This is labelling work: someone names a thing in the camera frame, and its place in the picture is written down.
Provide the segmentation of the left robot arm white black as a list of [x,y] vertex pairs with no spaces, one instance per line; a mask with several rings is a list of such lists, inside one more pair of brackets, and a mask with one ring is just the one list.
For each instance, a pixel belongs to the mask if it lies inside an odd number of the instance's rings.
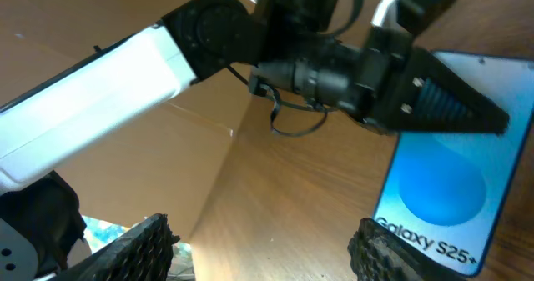
[[380,0],[365,46],[328,27],[338,0],[191,0],[1,108],[1,277],[164,280],[178,237],[155,214],[77,264],[85,222],[56,167],[138,115],[246,63],[252,94],[339,110],[377,133],[504,133],[509,115],[414,46],[455,0]]

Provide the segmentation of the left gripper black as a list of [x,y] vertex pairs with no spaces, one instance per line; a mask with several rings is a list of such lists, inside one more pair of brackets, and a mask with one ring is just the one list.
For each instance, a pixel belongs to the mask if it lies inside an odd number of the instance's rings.
[[391,132],[503,134],[509,114],[405,31],[372,27],[362,48],[331,36],[271,31],[249,91],[277,107],[283,91],[310,111],[340,110],[366,127]]

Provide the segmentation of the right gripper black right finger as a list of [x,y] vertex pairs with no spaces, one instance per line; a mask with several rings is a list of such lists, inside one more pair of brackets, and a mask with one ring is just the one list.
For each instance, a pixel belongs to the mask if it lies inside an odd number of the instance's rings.
[[361,219],[347,252],[358,281],[463,281],[371,218]]

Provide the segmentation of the blue screen smartphone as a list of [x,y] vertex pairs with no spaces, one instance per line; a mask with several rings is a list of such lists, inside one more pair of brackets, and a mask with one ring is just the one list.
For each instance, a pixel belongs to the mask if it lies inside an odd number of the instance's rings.
[[482,270],[533,116],[533,61],[436,51],[510,116],[502,135],[403,133],[373,219],[462,277]]

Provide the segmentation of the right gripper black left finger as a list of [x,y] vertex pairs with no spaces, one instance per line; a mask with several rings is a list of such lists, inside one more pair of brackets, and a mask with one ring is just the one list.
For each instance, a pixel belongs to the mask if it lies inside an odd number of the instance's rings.
[[173,245],[179,241],[169,228],[168,216],[156,213],[53,280],[165,281]]

